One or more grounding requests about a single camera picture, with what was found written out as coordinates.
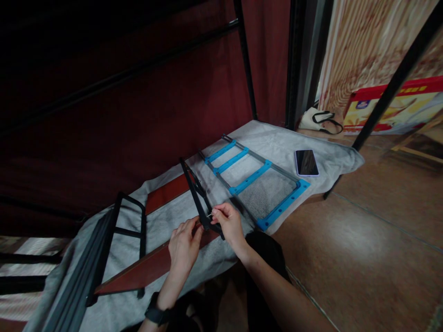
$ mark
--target brown wooden panel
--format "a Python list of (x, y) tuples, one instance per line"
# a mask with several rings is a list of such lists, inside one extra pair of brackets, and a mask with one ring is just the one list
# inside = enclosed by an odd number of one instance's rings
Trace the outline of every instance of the brown wooden panel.
[(154, 190), (148, 194), (148, 199), (146, 201), (146, 215), (154, 212), (188, 190), (189, 186), (184, 174)]
[[(205, 231), (202, 235), (200, 248), (209, 244), (220, 235), (212, 230)], [(104, 282), (96, 288), (95, 294), (107, 294), (121, 291), (144, 288), (160, 278), (171, 267), (171, 257), (168, 251), (169, 241), (147, 254), (119, 274)]]

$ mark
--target cardboard box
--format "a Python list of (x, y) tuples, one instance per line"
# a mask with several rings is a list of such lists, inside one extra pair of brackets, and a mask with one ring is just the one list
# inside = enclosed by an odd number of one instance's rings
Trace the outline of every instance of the cardboard box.
[[(343, 131), (357, 135), (386, 89), (387, 85), (360, 89), (351, 95), (347, 104)], [(443, 76), (406, 82), (394, 98), (374, 135), (405, 134), (425, 125), (443, 109)]]

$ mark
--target red fabric wall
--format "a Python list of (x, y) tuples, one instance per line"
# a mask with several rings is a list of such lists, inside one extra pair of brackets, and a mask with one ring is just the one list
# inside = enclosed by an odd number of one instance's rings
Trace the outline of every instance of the red fabric wall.
[[(285, 118), (289, 0), (243, 1), (258, 118)], [(235, 17), (209, 1), (0, 85), (8, 122)], [(0, 194), (78, 214), (112, 204), (252, 119), (238, 33), (3, 138)], [(2, 230), (49, 222), (0, 205)], [(72, 228), (70, 221), (60, 220)]]

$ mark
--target smartphone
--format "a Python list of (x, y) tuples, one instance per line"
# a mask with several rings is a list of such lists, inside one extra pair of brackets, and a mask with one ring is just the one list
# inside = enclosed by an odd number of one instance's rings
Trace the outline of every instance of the smartphone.
[(319, 176), (312, 150), (295, 151), (295, 166), (298, 176)]

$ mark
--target black wristband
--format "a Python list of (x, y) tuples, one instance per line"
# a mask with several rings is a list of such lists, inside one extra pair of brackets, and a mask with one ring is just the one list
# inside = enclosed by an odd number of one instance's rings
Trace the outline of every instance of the black wristband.
[(169, 322), (169, 320), (171, 319), (172, 310), (166, 309), (163, 311), (156, 307), (158, 294), (159, 292), (155, 292), (154, 294), (152, 294), (151, 302), (149, 303), (148, 309), (146, 310), (144, 315), (151, 322), (154, 322), (158, 326), (161, 326)]

